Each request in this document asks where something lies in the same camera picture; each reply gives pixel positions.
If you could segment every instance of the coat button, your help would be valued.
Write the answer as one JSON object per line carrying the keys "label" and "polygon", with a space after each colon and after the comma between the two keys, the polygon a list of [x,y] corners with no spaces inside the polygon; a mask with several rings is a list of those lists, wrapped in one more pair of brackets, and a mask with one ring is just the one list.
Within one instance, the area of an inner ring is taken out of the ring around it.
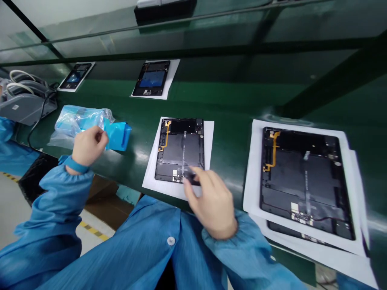
{"label": "coat button", "polygon": [[169,237],[167,239],[168,245],[173,246],[176,243],[176,240],[174,237]]}

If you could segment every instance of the tablet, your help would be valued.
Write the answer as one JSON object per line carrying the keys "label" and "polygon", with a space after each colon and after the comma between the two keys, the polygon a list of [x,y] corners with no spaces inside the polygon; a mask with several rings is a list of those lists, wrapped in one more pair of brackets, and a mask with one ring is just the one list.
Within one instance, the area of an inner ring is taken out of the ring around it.
{"label": "tablet", "polygon": [[355,240],[337,137],[265,127],[260,208]]}
{"label": "tablet", "polygon": [[95,64],[95,62],[77,62],[59,85],[58,91],[75,92]]}
{"label": "tablet", "polygon": [[203,119],[163,119],[160,130],[155,179],[199,185],[189,166],[204,170]]}
{"label": "tablet", "polygon": [[145,62],[138,76],[133,96],[161,96],[170,64],[170,60]]}

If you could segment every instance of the circuit board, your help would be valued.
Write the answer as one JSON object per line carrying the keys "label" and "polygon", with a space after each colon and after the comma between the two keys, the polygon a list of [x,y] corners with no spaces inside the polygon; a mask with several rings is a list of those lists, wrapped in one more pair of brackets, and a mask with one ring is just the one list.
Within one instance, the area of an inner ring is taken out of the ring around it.
{"label": "circuit board", "polygon": [[199,185],[190,166],[204,169],[203,119],[163,119],[155,179],[182,183],[185,177]]}
{"label": "circuit board", "polygon": [[264,128],[260,208],[354,240],[339,140]]}

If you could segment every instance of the worker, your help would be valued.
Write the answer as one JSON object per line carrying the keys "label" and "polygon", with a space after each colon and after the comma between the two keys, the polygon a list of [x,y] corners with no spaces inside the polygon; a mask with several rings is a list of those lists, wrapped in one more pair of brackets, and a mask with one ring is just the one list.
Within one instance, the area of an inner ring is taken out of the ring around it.
{"label": "worker", "polygon": [[[184,180],[195,215],[144,196],[112,238],[79,257],[75,229],[92,184],[89,167],[107,143],[97,126],[79,133],[72,156],[40,181],[46,192],[16,227],[20,239],[0,252],[0,289],[227,289],[227,276],[234,289],[305,289],[271,257],[250,217],[234,210],[220,177],[199,168],[192,170],[201,197]],[[168,265],[172,280],[163,279]]]}
{"label": "worker", "polygon": [[0,171],[23,176],[40,154],[11,140],[15,124],[0,117]]}

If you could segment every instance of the orange flex cable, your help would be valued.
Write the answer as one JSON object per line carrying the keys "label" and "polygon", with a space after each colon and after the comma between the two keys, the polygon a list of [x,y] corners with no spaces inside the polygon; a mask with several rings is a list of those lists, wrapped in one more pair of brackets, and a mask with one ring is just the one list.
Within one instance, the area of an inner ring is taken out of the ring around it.
{"label": "orange flex cable", "polygon": [[166,125],[166,140],[165,140],[165,145],[161,146],[161,149],[159,149],[159,152],[164,151],[164,148],[168,146],[168,133],[169,133],[169,125],[171,124],[171,121],[168,122]]}
{"label": "orange flex cable", "polygon": [[270,138],[274,139],[274,141],[273,141],[273,164],[266,164],[267,168],[265,168],[265,166],[264,166],[263,172],[270,171],[270,168],[275,166],[277,148],[279,148],[279,146],[277,146],[277,137],[280,135],[280,133],[281,132],[276,132],[276,133],[274,133],[274,135],[270,134]]}

